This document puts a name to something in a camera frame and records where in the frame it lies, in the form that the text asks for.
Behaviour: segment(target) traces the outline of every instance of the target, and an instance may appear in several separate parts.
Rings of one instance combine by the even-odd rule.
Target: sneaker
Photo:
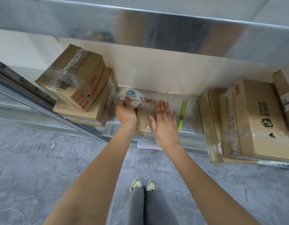
[[[136,187],[142,187],[143,186],[143,181],[141,178],[135,178],[132,181],[131,187],[130,187],[130,192],[135,189]]]
[[[157,190],[157,183],[155,180],[150,179],[147,184],[146,184],[146,191],[150,192],[150,191],[156,191]]]

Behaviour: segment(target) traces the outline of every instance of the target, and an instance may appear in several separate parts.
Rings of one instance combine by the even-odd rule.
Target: cable
[[[6,209],[3,209],[3,210],[0,210],[0,212],[5,211],[5,210],[15,210],[15,211],[17,211],[17,212],[20,212],[20,214],[21,214],[22,217],[23,217],[23,225],[26,224],[26,217],[25,217],[25,215],[22,213],[22,211],[20,211],[20,210],[18,210],[18,209],[16,209],[16,208],[6,208]]]

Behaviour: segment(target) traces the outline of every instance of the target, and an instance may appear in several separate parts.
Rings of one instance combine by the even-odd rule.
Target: gray pants
[[[144,195],[142,187],[133,189],[123,209],[122,225],[179,225],[160,191]]]

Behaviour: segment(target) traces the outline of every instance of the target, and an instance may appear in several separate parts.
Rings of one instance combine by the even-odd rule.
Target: packing tape
[[[131,105],[133,107],[143,107],[144,106],[144,101],[145,98],[143,96],[143,94],[141,94],[139,91],[136,91],[134,89],[131,88],[123,88],[120,90],[119,93],[119,98],[120,101],[125,102],[125,97],[129,96],[131,97]]]

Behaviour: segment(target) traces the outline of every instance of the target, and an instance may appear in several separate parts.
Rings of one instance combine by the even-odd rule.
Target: marble-pattern floor
[[[0,125],[0,210],[16,208],[26,225],[42,224],[51,209],[98,155],[106,143],[97,140]],[[191,156],[262,225],[289,224],[289,170],[248,164],[212,164]],[[163,151],[127,152],[107,224],[119,224],[125,198],[135,177],[153,178],[181,225],[204,225],[198,207]],[[0,224],[22,225],[19,212],[0,212]]]

